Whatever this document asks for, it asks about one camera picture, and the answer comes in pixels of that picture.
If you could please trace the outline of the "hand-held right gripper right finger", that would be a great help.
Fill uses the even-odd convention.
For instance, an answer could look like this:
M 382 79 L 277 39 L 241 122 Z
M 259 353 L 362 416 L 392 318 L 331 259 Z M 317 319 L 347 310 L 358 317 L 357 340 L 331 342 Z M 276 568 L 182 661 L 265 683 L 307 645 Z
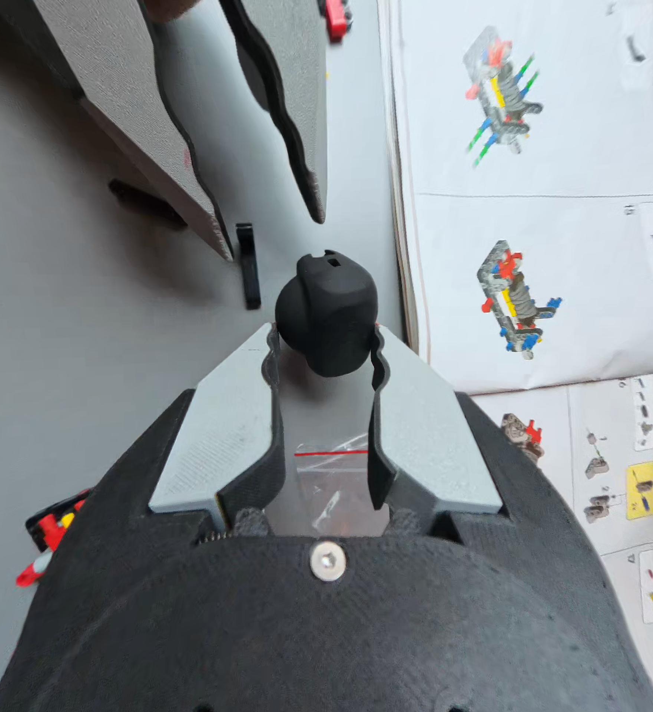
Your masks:
M 446 514 L 498 514 L 503 502 L 453 387 L 376 325 L 367 485 L 376 511 L 413 512 L 428 533 Z

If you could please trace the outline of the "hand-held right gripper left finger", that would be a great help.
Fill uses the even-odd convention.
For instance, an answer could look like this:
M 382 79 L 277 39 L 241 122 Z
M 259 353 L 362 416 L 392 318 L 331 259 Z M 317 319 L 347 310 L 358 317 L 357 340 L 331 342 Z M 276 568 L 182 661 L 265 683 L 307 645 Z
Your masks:
M 148 507 L 204 512 L 226 533 L 243 511 L 264 511 L 284 483 L 279 335 L 266 323 L 190 393 Z

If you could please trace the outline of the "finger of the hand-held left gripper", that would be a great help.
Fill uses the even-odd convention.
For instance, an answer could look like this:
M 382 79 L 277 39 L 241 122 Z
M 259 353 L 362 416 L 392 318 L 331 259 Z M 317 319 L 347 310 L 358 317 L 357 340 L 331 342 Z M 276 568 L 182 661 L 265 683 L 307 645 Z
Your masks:
M 233 249 L 193 144 L 167 108 L 142 1 L 34 1 L 82 104 L 157 194 L 225 261 Z
M 326 219 L 326 29 L 317 1 L 221 1 L 254 64 L 306 209 Z

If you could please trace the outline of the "clear zip plastic bag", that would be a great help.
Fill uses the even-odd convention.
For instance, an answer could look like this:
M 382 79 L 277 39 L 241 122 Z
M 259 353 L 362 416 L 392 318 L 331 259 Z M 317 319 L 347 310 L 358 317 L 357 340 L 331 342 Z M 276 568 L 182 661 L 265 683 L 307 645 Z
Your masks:
M 314 533 L 370 535 L 377 512 L 368 494 L 367 460 L 366 433 L 339 444 L 306 441 L 296 448 L 296 482 Z

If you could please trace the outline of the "black rubber tyre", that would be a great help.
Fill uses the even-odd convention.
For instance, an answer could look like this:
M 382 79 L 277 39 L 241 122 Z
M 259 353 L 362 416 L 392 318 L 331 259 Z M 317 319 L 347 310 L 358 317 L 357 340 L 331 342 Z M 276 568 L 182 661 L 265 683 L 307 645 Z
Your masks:
M 378 291 L 371 274 L 332 250 L 301 257 L 275 305 L 281 338 L 323 378 L 339 378 L 362 366 L 377 315 Z

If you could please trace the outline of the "lego engine frame assembly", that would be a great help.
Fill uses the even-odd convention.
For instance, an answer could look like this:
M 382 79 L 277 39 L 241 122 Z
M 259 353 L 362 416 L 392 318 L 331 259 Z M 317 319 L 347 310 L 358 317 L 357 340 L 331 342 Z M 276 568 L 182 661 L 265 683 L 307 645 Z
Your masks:
M 46 574 L 53 554 L 93 490 L 93 488 L 86 488 L 78 494 L 45 507 L 26 520 L 26 532 L 39 553 L 16 578 L 17 587 L 27 588 Z

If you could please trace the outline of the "pile of loose lego pieces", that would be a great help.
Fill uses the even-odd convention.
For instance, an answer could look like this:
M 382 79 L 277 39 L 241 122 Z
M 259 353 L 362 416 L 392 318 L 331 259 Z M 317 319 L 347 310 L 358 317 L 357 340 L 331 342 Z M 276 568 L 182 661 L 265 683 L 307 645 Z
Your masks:
M 326 21 L 330 43 L 340 43 L 353 23 L 349 1 L 316 1 L 319 13 Z

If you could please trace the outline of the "person's left hand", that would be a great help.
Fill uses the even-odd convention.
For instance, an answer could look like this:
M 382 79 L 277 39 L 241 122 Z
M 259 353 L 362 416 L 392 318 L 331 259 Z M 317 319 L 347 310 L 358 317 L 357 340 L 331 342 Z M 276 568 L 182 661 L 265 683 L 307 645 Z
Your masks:
M 153 23 L 168 23 L 187 13 L 197 5 L 197 3 L 199 3 L 199 1 L 155 0 L 144 1 L 144 6 Z

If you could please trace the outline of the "white instruction booklet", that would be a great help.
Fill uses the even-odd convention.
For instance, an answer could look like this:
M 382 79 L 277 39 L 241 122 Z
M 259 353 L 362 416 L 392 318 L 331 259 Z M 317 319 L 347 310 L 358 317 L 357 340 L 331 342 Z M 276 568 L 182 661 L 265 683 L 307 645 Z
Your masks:
M 653 1 L 378 1 L 406 332 L 602 560 L 653 684 Z

